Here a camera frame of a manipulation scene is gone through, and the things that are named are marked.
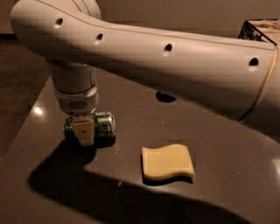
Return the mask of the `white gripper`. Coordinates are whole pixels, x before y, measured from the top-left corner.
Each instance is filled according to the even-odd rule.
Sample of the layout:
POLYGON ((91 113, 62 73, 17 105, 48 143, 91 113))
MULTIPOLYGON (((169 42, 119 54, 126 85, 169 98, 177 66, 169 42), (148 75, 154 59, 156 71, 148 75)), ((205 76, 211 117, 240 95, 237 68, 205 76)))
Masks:
POLYGON ((87 114, 92 114, 97 108, 99 95, 97 86, 78 94, 66 94, 55 91, 61 110, 74 116, 71 122, 73 133, 81 146, 94 144, 94 120, 87 114))

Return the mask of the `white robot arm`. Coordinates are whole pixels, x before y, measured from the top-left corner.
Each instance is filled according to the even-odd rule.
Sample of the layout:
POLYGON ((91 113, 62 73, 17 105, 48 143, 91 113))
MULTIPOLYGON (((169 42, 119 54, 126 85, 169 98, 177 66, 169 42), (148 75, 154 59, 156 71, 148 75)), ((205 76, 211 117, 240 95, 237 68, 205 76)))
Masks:
POLYGON ((111 24, 79 8, 19 0, 11 26, 28 49, 47 59, 99 67, 279 139, 278 46, 111 24))

